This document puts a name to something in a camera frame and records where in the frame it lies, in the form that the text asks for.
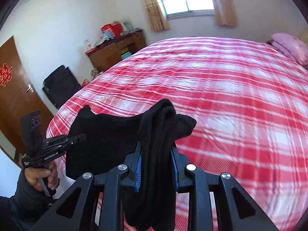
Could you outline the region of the dark sleeved left forearm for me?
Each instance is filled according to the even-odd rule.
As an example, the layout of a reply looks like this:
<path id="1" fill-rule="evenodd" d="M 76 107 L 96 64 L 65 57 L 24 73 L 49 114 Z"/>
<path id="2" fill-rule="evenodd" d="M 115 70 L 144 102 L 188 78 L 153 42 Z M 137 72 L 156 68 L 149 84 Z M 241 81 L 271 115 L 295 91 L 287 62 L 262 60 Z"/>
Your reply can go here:
<path id="1" fill-rule="evenodd" d="M 22 169 L 16 192 L 1 197 L 1 230 L 30 230 L 54 202 L 44 191 L 37 191 L 26 181 Z"/>

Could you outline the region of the person's left hand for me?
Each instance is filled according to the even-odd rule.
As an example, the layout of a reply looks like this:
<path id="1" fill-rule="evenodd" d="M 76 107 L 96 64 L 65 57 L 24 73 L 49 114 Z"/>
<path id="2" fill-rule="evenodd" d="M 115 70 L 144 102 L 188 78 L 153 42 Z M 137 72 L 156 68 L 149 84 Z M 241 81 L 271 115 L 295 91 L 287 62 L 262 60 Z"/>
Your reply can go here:
<path id="1" fill-rule="evenodd" d="M 24 175 L 28 184 L 37 191 L 43 191 L 39 182 L 40 178 L 47 178 L 48 188 L 55 190 L 59 186 L 57 166 L 54 161 L 50 162 L 48 168 L 26 168 Z"/>

